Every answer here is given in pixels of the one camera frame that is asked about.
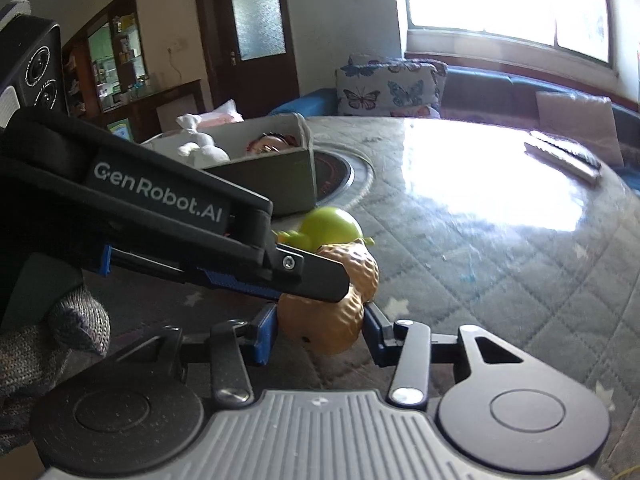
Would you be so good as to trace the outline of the grey gloved left hand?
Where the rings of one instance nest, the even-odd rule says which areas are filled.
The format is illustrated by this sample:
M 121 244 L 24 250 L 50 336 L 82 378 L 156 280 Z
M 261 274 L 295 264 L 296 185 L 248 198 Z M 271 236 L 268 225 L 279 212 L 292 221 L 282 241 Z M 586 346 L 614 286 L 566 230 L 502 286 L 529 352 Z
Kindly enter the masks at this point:
M 36 403 L 56 386 L 74 351 L 107 355 L 111 321 L 86 286 L 66 292 L 43 321 L 1 336 L 1 453 L 27 444 Z

